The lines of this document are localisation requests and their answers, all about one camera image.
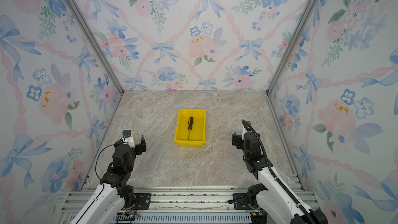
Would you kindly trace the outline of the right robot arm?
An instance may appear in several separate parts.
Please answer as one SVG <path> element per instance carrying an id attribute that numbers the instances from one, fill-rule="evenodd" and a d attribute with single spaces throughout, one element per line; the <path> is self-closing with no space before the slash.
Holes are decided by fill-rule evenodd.
<path id="1" fill-rule="evenodd" d="M 270 217 L 277 224 L 327 224 L 320 209 L 305 203 L 274 171 L 256 132 L 232 134 L 232 145 L 243 151 L 246 167 L 259 182 L 248 187 L 246 195 L 233 194 L 229 201 L 235 210 L 253 210 L 252 217 Z"/>

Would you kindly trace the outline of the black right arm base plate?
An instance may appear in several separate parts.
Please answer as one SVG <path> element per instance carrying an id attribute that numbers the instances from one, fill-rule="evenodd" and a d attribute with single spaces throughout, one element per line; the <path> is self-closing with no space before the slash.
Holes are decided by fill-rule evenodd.
<path id="1" fill-rule="evenodd" d="M 251 193 L 241 194 L 234 193 L 233 199 L 229 201 L 233 204 L 234 209 L 237 210 L 256 210 L 259 206 L 256 203 L 255 196 Z"/>

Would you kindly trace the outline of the right aluminium corner post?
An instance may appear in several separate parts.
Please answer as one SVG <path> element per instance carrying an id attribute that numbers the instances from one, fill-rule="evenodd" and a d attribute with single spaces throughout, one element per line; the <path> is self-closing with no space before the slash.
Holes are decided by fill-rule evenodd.
<path id="1" fill-rule="evenodd" d="M 306 7 L 304 8 L 303 14 L 293 32 L 291 42 L 288 45 L 286 51 L 284 52 L 282 59 L 276 69 L 274 76 L 273 76 L 273 79 L 266 91 L 266 94 L 268 97 L 270 97 L 273 94 L 273 92 L 276 90 L 278 81 L 285 69 L 285 66 L 289 62 L 290 56 L 292 55 L 296 44 L 299 43 L 299 40 L 309 22 L 310 17 L 312 16 L 313 12 L 315 11 L 315 8 L 318 5 L 318 3 L 319 3 L 319 0 L 309 0 Z"/>

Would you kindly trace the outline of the left aluminium corner post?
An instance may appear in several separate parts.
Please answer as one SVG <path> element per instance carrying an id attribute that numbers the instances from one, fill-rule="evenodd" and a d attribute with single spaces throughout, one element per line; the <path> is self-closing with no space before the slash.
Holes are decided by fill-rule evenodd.
<path id="1" fill-rule="evenodd" d="M 82 30 L 84 37 L 88 41 L 89 45 L 93 49 L 94 53 L 96 54 L 100 64 L 103 66 L 105 72 L 108 74 L 111 82 L 116 87 L 118 93 L 123 95 L 124 90 L 121 87 L 114 71 L 112 70 L 109 62 L 107 61 L 106 57 L 102 53 L 99 43 L 97 42 L 93 31 L 90 29 L 87 20 L 84 18 L 82 11 L 80 10 L 76 0 L 64 0 L 66 6 L 71 10 L 72 14 L 77 20 L 77 24 Z"/>

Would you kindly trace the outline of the aluminium corner post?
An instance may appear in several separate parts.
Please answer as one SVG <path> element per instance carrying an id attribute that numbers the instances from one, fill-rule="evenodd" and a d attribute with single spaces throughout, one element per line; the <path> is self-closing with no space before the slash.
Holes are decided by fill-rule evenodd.
<path id="1" fill-rule="evenodd" d="M 111 82 L 116 87 L 118 93 L 123 95 L 124 90 L 121 87 L 114 71 L 112 70 L 109 62 L 107 61 L 106 57 L 102 53 L 99 43 L 97 42 L 93 31 L 90 29 L 87 20 L 84 18 L 82 11 L 80 10 L 76 0 L 64 0 L 66 6 L 71 10 L 72 14 L 77 20 L 77 24 L 82 30 L 84 37 L 88 41 L 89 45 L 93 49 L 94 53 L 96 54 L 100 64 L 103 66 L 105 72 L 108 74 Z"/>
<path id="2" fill-rule="evenodd" d="M 315 11 L 315 8 L 318 5 L 318 3 L 319 3 L 319 0 L 309 0 L 306 7 L 304 8 L 303 14 L 293 32 L 291 42 L 288 45 L 286 51 L 284 52 L 282 59 L 276 69 L 274 76 L 273 76 L 273 79 L 266 91 L 266 94 L 268 97 L 270 97 L 273 94 L 273 92 L 276 90 L 278 81 L 285 69 L 285 66 L 289 62 L 290 56 L 292 55 L 296 44 L 299 43 L 299 40 L 309 22 L 310 17 L 312 16 L 313 12 Z"/>

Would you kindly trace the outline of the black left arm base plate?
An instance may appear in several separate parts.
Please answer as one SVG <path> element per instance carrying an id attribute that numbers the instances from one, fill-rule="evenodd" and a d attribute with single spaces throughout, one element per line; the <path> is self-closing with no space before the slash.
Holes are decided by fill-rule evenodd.
<path id="1" fill-rule="evenodd" d="M 124 198 L 125 205 L 123 210 L 149 210 L 151 196 L 152 194 L 150 193 L 129 194 Z"/>

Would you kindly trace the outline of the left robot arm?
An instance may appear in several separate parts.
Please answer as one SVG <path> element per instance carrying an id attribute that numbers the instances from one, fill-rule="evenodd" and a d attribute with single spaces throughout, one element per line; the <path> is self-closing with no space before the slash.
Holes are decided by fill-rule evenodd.
<path id="1" fill-rule="evenodd" d="M 114 217 L 123 210 L 127 221 L 136 219 L 139 200 L 134 194 L 134 187 L 127 184 L 134 168 L 137 155 L 146 152 L 146 141 L 142 137 L 138 144 L 127 134 L 118 140 L 112 162 L 100 178 L 95 192 L 71 221 L 72 224 L 110 224 Z"/>

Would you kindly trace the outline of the orange black handled screwdriver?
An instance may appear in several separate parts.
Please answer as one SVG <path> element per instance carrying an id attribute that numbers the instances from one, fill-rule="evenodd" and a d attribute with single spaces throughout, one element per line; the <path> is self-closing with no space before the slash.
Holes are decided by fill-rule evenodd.
<path id="1" fill-rule="evenodd" d="M 189 117 L 189 120 L 188 120 L 188 140 L 190 139 L 190 134 L 192 131 L 193 123 L 194 123 L 194 118 L 191 116 L 191 117 Z"/>

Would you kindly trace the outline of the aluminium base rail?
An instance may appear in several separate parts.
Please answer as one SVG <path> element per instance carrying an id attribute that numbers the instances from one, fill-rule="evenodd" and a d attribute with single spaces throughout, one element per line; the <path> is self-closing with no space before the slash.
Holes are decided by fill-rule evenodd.
<path id="1" fill-rule="evenodd" d="M 272 224 L 267 217 L 252 217 L 253 210 L 235 210 L 229 201 L 234 193 L 246 194 L 237 186 L 137 187 L 135 193 L 150 193 L 149 210 L 137 210 L 136 219 L 118 214 L 112 224 Z"/>

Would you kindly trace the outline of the yellow plastic bin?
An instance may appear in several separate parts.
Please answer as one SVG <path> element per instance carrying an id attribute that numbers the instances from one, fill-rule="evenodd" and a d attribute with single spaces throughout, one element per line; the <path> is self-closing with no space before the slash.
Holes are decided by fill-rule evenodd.
<path id="1" fill-rule="evenodd" d="M 174 142 L 177 146 L 203 147 L 206 132 L 206 110 L 182 108 L 178 111 Z"/>

